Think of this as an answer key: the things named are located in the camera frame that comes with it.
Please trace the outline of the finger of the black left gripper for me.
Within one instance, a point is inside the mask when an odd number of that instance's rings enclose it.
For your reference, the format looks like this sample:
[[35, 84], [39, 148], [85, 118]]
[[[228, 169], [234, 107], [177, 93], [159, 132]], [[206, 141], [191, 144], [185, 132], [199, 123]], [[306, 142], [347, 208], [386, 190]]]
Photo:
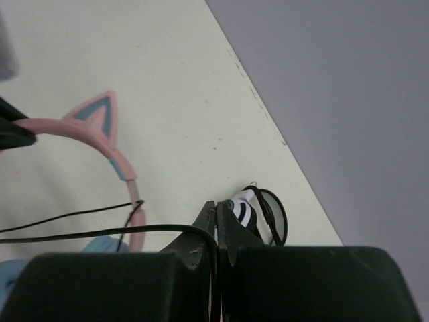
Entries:
[[0, 102], [1, 151], [35, 144], [36, 136], [32, 132], [15, 123], [18, 120], [27, 119], [27, 116], [3, 98], [0, 99]]

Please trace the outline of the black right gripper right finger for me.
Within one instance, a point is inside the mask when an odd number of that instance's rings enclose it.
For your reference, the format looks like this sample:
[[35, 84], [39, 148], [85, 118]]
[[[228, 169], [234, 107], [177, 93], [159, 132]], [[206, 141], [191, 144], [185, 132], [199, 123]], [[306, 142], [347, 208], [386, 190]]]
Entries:
[[217, 205], [224, 321], [420, 321], [399, 266], [380, 248], [266, 246]]

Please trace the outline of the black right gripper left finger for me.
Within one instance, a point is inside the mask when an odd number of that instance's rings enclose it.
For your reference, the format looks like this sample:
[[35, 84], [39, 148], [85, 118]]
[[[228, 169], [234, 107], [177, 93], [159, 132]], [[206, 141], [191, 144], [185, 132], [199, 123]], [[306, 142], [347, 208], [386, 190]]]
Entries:
[[51, 253], [32, 259], [8, 321], [216, 321], [215, 204], [159, 252]]

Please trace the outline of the pink blue cat-ear headphones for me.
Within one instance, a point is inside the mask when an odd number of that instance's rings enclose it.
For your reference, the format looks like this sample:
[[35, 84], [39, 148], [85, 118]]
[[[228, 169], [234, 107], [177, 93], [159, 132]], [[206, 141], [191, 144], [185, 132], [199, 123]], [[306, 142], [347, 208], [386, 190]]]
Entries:
[[[129, 214], [125, 228], [129, 225], [137, 227], [145, 225], [145, 211], [141, 209], [143, 201], [139, 197], [136, 184], [137, 175], [126, 157], [117, 148], [118, 116], [117, 98], [112, 91], [102, 93], [91, 100], [79, 105], [62, 119], [29, 118], [15, 122], [18, 126], [27, 129], [35, 136], [48, 134], [80, 141], [99, 151], [115, 169], [119, 179], [126, 183], [131, 199], [130, 203], [78, 211], [59, 215], [53, 218], [36, 221], [27, 225], [1, 230], [3, 232], [17, 231], [50, 221], [83, 215], [99, 211], [107, 211], [131, 205], [133, 210]], [[119, 239], [111, 237], [94, 238], [84, 249], [84, 252], [139, 252], [144, 243], [143, 233], [133, 233], [128, 246], [123, 242], [124, 233]], [[30, 260], [7, 260], [1, 262], [1, 309]]]

